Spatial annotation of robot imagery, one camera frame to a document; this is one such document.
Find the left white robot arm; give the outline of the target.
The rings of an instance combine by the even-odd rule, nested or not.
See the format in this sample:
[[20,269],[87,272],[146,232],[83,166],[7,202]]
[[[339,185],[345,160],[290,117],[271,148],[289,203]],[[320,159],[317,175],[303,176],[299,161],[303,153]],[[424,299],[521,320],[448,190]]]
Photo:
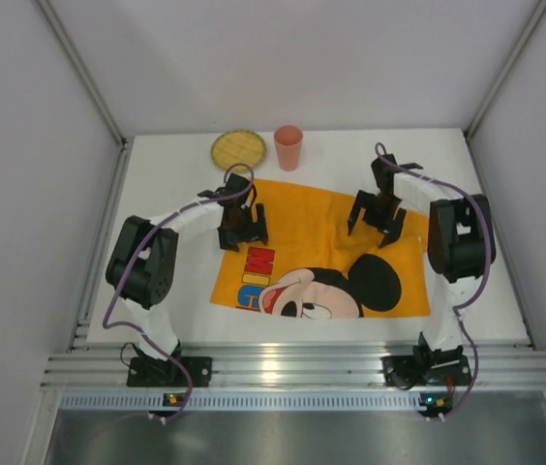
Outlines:
[[161,303],[172,286],[178,246],[211,231],[225,251],[268,241],[264,205],[257,202],[252,176],[227,170],[221,187],[198,193],[171,213],[124,221],[106,266],[113,295],[102,327],[134,330],[141,357],[176,365],[180,341]]

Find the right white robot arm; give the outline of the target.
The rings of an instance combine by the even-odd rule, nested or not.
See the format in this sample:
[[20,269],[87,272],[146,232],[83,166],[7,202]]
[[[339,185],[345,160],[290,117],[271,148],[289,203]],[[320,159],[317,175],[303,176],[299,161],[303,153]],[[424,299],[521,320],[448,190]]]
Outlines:
[[385,247],[402,236],[404,204],[428,216],[427,261],[436,283],[421,335],[433,350],[453,350],[465,338],[465,309],[483,293],[496,258],[490,203],[482,194],[428,176],[417,164],[399,165],[387,152],[377,154],[371,170],[378,191],[357,193],[348,231],[362,220],[382,234]]

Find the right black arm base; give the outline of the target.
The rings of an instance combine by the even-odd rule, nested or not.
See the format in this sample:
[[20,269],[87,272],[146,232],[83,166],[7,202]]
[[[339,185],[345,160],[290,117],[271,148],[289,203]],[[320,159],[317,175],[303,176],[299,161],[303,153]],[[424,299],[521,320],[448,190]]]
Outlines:
[[382,359],[385,385],[401,390],[415,387],[465,387],[470,384],[468,359],[440,361],[432,365],[419,362],[413,356],[387,356]]

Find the orange cartoon mouse cloth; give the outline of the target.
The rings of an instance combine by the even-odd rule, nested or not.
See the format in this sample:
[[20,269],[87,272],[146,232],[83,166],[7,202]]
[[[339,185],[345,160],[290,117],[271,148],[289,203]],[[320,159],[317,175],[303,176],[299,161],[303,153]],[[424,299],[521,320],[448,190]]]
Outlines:
[[430,316],[425,215],[408,212],[400,238],[382,246],[377,229],[348,227],[350,195],[273,180],[256,188],[268,241],[225,252],[212,303],[307,320]]

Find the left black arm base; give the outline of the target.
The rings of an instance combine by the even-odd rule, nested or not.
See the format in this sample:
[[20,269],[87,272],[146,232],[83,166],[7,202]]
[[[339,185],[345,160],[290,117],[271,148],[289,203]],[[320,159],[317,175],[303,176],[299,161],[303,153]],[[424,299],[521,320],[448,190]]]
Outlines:
[[[207,388],[212,376],[213,359],[208,356],[184,356],[179,362],[192,379],[194,388]],[[135,356],[130,360],[126,382],[130,388],[186,388],[183,371],[169,360]]]

